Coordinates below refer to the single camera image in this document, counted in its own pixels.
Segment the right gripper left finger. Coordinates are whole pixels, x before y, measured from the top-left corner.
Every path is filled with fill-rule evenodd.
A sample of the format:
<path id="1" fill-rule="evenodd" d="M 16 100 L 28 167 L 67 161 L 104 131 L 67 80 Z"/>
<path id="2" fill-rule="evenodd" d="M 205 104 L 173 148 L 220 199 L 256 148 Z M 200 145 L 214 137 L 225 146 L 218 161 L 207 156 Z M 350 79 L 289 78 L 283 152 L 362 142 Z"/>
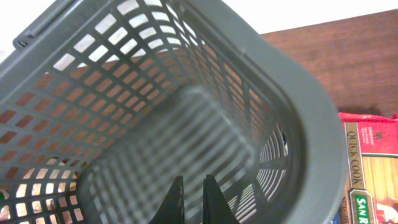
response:
<path id="1" fill-rule="evenodd" d="M 178 175 L 172 182 L 158 211 L 149 224 L 184 224 L 183 176 Z"/>

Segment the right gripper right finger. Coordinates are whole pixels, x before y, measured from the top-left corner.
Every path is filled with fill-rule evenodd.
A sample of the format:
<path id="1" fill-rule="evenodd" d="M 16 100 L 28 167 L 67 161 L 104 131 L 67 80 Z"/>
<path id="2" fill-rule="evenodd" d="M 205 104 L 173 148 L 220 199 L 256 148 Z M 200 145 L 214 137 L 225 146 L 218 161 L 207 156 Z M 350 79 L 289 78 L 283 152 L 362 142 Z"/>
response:
<path id="1" fill-rule="evenodd" d="M 239 224 L 217 181 L 210 174 L 203 181 L 203 224 Z"/>

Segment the red spaghetti packet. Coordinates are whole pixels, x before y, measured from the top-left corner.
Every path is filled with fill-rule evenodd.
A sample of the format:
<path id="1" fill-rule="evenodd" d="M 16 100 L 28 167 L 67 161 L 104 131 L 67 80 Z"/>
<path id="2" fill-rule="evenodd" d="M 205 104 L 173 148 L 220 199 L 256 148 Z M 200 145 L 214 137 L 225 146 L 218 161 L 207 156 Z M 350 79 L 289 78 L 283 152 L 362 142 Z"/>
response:
<path id="1" fill-rule="evenodd" d="M 335 223 L 397 224 L 397 115 L 340 113 L 348 175 Z"/>

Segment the grey plastic basket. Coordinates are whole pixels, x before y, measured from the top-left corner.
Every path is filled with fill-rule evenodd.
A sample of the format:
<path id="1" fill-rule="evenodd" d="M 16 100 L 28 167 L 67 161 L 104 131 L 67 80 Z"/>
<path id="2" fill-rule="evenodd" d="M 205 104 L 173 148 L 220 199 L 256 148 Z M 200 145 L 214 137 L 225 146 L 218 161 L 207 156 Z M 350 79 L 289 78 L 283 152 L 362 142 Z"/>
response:
<path id="1" fill-rule="evenodd" d="M 329 223 L 346 179 L 318 80 L 222 1 L 55 1 L 1 63 L 1 222 Z"/>

